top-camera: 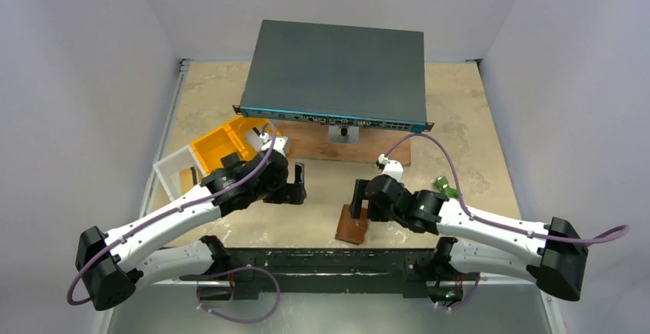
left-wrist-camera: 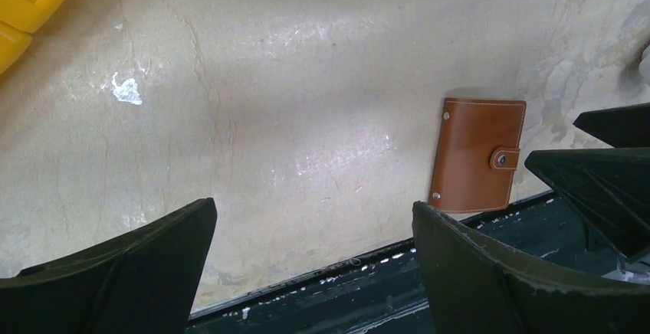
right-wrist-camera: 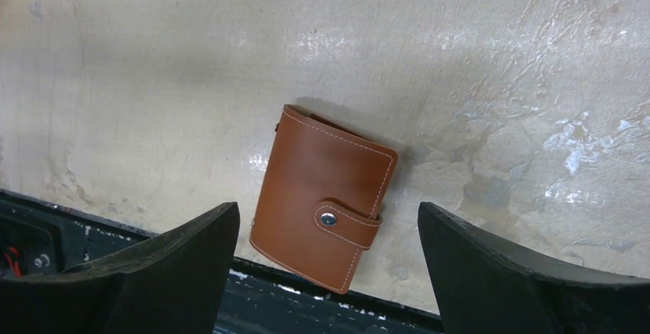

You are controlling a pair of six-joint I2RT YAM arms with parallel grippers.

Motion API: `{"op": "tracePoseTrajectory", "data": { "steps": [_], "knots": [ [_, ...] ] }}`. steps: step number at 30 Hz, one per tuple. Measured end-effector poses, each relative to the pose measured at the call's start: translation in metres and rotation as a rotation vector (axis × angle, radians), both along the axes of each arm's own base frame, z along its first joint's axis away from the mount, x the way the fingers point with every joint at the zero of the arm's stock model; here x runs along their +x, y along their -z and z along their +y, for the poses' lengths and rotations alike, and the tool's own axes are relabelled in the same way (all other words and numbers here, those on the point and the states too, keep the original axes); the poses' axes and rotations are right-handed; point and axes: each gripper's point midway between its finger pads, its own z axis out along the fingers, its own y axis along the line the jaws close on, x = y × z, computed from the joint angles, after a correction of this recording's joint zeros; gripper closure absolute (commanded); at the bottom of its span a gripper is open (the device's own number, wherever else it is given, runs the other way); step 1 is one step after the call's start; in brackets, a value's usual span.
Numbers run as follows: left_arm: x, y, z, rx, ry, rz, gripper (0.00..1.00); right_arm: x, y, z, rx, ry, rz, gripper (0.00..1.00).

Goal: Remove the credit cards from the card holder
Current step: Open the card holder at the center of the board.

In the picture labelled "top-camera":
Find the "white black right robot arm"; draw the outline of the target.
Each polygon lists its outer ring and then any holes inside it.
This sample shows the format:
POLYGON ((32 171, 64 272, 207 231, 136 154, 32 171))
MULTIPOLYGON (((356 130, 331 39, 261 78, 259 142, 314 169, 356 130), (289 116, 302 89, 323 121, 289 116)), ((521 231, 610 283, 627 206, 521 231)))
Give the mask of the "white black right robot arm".
POLYGON ((410 192, 389 175, 355 182, 350 214, 368 202, 371 221, 394 221, 417 234, 440 237, 434 265, 443 273, 495 273, 535 283, 561 300, 580 299, 589 249, 572 224, 503 217, 430 190, 410 192))

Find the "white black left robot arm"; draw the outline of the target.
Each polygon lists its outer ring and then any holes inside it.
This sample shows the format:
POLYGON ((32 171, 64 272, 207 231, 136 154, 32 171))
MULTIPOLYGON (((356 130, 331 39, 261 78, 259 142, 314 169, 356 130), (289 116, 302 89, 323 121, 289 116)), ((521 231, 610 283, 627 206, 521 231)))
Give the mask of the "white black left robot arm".
POLYGON ((77 245, 77 276, 68 289, 67 302, 72 306, 86 302, 73 298, 78 283, 84 285, 94 309, 104 311, 127 300, 137 287, 174 275, 204 274, 217 251, 209 246, 211 238, 182 248, 178 260, 164 257, 163 247, 256 201, 301 205, 307 197, 304 164, 296 163, 294 181, 289 182, 288 160, 278 150, 260 151, 251 161, 232 153, 222 163, 222 168, 180 198, 138 221, 107 232, 97 226, 83 231, 77 245))

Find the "brown leather card holder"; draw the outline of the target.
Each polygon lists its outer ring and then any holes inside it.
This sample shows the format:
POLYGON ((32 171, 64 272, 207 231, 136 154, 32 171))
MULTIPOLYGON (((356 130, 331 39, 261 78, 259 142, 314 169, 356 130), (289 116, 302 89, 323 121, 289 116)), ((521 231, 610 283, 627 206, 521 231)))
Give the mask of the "brown leather card holder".
POLYGON ((360 218, 352 218, 350 205, 344 204, 334 238, 348 244, 363 244, 369 227, 367 214, 367 208, 361 208, 360 218))

